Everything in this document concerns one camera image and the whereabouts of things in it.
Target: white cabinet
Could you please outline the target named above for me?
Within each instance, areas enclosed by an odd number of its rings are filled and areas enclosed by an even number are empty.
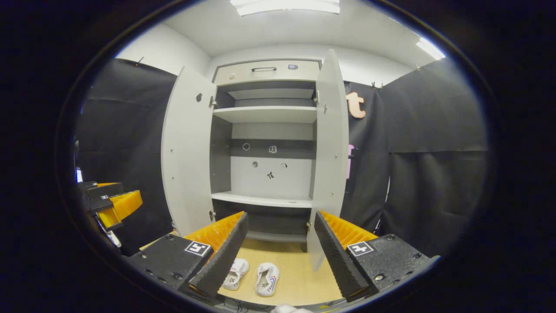
[[[319,209],[340,214],[347,119],[333,50],[322,67],[314,60],[221,66],[214,84],[184,67],[162,131],[162,180],[179,232],[210,224],[213,211],[220,219],[246,210],[249,237],[307,242],[318,269],[324,254],[312,225]]]

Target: sneaker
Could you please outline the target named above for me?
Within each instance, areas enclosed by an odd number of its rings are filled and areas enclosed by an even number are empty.
[[[276,265],[265,262],[259,265],[257,270],[257,283],[255,284],[255,291],[259,296],[270,297],[276,290],[276,282],[280,277],[280,271]]]
[[[237,258],[234,260],[234,264],[232,264],[232,268],[228,272],[228,276],[224,280],[222,287],[228,290],[237,290],[240,285],[241,276],[245,275],[245,273],[249,270],[249,263],[247,260],[243,258]]]

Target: ceiling light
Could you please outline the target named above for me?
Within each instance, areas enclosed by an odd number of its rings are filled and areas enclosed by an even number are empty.
[[[416,45],[423,49],[426,53],[430,54],[435,60],[440,60],[441,58],[446,57],[444,53],[440,52],[438,48],[423,37],[419,39],[419,42],[417,42]]]
[[[292,9],[340,14],[340,0],[230,0],[230,2],[241,16]]]

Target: drawer handle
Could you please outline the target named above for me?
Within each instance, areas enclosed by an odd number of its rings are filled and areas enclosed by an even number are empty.
[[[251,69],[251,72],[255,72],[257,70],[271,70],[271,71],[276,71],[276,68],[274,66],[269,66],[269,67],[254,67]]]

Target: open cabinet door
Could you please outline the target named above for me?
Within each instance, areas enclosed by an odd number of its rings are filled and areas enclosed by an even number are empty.
[[[210,132],[216,86],[183,67],[172,89],[162,127],[162,182],[181,236],[211,223]]]
[[[313,191],[307,250],[316,271],[324,260],[324,252],[315,233],[315,214],[324,210],[339,216],[344,201],[348,174],[348,107],[344,81],[334,50],[328,50],[316,81],[317,145],[315,188]]]

